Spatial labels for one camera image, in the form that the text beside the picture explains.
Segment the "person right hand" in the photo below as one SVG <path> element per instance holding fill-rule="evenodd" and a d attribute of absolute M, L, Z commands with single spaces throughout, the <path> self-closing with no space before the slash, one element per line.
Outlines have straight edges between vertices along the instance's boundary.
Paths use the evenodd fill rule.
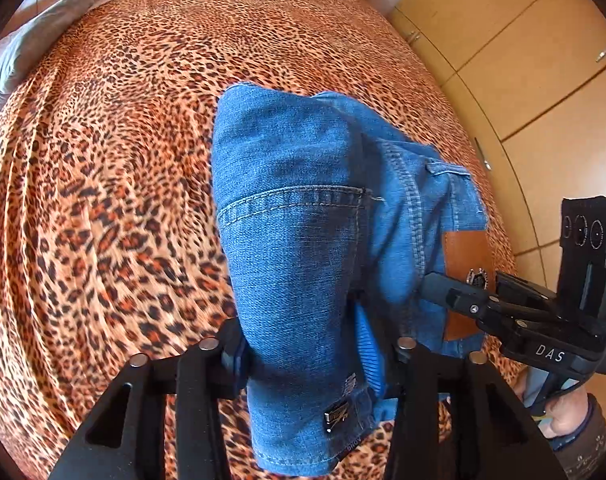
<path fill-rule="evenodd" d="M 588 416 L 589 406 L 586 387 L 576 388 L 546 404 L 545 415 L 538 420 L 538 429 L 546 439 L 572 434 Z"/>

